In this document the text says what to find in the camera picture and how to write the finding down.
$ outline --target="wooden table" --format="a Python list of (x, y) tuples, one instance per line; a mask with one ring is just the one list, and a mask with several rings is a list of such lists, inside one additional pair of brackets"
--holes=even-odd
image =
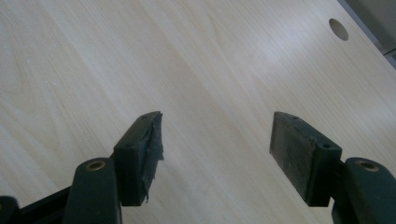
[(0, 195), (20, 206), (154, 110), (165, 161), (124, 223), (332, 223), (269, 154), (277, 110), (396, 174), (396, 71), (336, 0), (1, 1), (0, 71)]

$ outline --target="worn rubber pad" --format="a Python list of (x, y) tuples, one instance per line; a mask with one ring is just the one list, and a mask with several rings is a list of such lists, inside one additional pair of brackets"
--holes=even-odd
[(160, 111), (138, 118), (114, 146), (115, 162), (122, 206), (140, 206), (149, 198), (149, 188), (158, 161), (163, 160)]

